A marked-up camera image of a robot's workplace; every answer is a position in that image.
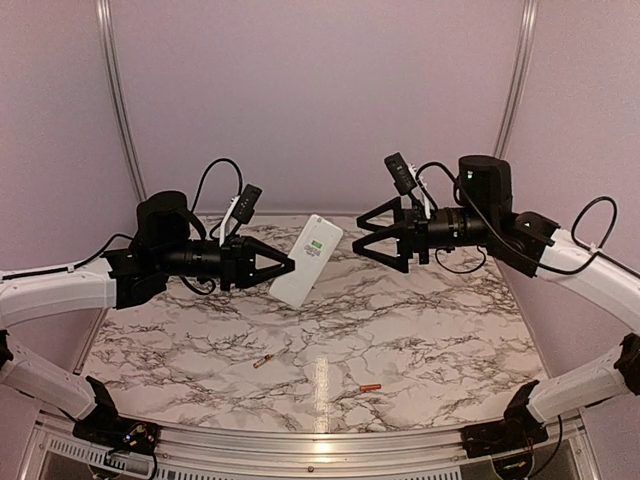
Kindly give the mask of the white remote control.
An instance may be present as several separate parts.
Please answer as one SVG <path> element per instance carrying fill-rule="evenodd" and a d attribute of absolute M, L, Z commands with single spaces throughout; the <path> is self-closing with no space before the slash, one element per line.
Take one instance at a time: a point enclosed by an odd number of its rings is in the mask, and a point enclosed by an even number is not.
<path fill-rule="evenodd" d="M 301 307 L 342 237 L 340 227 L 311 215 L 288 255 L 295 261 L 295 269 L 276 278 L 269 295 L 290 307 Z"/>

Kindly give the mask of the gold AAA battery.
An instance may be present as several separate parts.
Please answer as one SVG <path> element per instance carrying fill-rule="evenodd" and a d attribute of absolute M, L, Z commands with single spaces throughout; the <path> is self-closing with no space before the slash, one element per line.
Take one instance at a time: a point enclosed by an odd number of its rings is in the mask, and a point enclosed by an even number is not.
<path fill-rule="evenodd" d="M 272 354 L 267 354 L 264 357 L 262 357 L 261 359 L 257 360 L 256 362 L 254 362 L 253 367 L 255 369 L 260 368 L 261 366 L 263 366 L 264 364 L 266 364 L 267 362 L 269 362 L 270 360 L 272 360 L 274 358 L 274 355 Z"/>

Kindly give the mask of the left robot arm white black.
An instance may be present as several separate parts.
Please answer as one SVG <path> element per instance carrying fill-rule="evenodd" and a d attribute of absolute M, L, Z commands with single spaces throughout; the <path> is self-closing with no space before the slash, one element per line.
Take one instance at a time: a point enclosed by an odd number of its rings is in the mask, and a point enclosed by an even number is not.
<path fill-rule="evenodd" d="M 136 209 L 137 232 L 122 249 L 77 264 L 1 276 L 1 382 L 48 403 L 106 445 L 125 438 L 126 423 L 104 384 L 46 360 L 9 336 L 11 327 L 76 311 L 140 306 L 172 277 L 210 280 L 223 291 L 246 289 L 292 272 L 285 253 L 251 236 L 208 238 L 180 191 L 162 191 Z"/>

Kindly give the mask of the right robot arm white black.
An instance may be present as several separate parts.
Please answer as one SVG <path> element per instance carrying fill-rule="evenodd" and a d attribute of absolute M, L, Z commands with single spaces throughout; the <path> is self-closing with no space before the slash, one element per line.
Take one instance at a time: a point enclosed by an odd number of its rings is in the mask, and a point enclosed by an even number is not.
<path fill-rule="evenodd" d="M 361 215 L 356 223 L 366 236 L 352 244 L 354 253 L 399 272 L 412 258 L 428 263 L 440 251 L 480 247 L 487 255 L 531 278 L 558 284 L 600 307 L 629 328 L 621 343 L 564 375 L 521 387 L 504 412 L 495 438 L 515 448 L 534 427 L 580 407 L 639 392 L 639 274 L 590 246 L 538 213 L 512 209 L 511 168 L 487 155 L 458 161 L 453 207 L 440 207 L 429 194 L 420 169 L 399 153 L 385 166 L 398 197 Z"/>

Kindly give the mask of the orange AAA battery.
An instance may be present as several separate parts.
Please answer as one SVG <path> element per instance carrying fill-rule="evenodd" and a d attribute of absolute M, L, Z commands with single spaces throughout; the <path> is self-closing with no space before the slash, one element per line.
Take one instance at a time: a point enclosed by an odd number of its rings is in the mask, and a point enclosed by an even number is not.
<path fill-rule="evenodd" d="M 376 391 L 380 389 L 381 389 L 381 384 L 367 384 L 367 385 L 359 386 L 360 392 L 370 392 L 370 391 Z"/>

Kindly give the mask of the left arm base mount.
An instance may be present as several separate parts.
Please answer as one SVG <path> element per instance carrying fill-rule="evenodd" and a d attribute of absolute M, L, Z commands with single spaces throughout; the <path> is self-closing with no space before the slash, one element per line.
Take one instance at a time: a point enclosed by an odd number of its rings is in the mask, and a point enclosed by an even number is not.
<path fill-rule="evenodd" d="M 85 378 L 94 394 L 94 406 L 83 418 L 74 418 L 73 435 L 94 444 L 141 455 L 155 453 L 160 427 L 148 421 L 122 416 L 106 386 L 99 380 Z"/>

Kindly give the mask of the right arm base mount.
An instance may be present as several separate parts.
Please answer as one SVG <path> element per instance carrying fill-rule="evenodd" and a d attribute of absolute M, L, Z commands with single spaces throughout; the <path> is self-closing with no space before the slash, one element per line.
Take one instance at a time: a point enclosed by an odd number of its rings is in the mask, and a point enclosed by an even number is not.
<path fill-rule="evenodd" d="M 529 396 L 539 383 L 539 380 L 534 380 L 520 387 L 500 420 L 461 429 L 462 446 L 468 458 L 527 448 L 549 438 L 544 424 L 527 409 Z"/>

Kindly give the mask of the right aluminium frame post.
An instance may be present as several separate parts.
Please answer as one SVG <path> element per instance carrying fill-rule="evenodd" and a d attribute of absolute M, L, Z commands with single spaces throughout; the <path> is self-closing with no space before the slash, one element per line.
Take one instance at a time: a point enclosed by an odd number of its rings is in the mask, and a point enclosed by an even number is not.
<path fill-rule="evenodd" d="M 511 80 L 493 148 L 493 155 L 497 158 L 504 158 L 507 154 L 518 109 L 523 98 L 534 47 L 539 5 L 538 0 L 523 2 Z"/>

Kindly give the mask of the aluminium frame post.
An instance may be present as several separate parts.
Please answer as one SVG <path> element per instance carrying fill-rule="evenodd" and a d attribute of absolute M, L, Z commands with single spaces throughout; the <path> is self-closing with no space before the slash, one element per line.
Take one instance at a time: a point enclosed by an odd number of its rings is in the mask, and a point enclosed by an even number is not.
<path fill-rule="evenodd" d="M 507 154 L 518 109 L 523 98 L 534 47 L 539 5 L 538 0 L 523 2 L 511 80 L 493 148 L 493 155 L 497 158 L 504 158 Z"/>
<path fill-rule="evenodd" d="M 118 62 L 112 2 L 108 0 L 97 0 L 95 2 L 95 7 L 101 48 L 106 68 L 107 84 L 114 110 L 117 130 L 122 144 L 125 165 L 130 177 L 135 199 L 138 202 L 141 202 L 147 199 L 148 194 L 126 106 L 123 82 Z"/>

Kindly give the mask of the front aluminium frame rail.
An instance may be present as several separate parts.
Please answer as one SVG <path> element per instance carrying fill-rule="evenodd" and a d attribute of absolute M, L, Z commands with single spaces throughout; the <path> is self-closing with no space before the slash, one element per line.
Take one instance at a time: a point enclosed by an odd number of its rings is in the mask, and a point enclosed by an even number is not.
<path fill-rule="evenodd" d="M 158 429 L 151 456 L 74 437 L 43 409 L 21 479 L 598 479 L 582 419 L 567 414 L 545 438 L 501 444 L 482 424 L 373 433 Z"/>

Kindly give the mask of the left aluminium frame post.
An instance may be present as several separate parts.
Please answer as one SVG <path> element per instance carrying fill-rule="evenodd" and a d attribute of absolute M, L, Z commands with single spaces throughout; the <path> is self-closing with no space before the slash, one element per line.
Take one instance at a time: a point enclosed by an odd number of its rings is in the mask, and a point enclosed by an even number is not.
<path fill-rule="evenodd" d="M 138 202 L 141 202 L 147 199 L 148 194 L 126 106 L 123 82 L 118 62 L 112 2 L 108 0 L 97 0 L 95 2 L 95 7 L 101 48 L 106 68 L 107 84 L 114 110 L 117 130 L 122 144 L 125 165 L 130 177 L 135 199 Z"/>

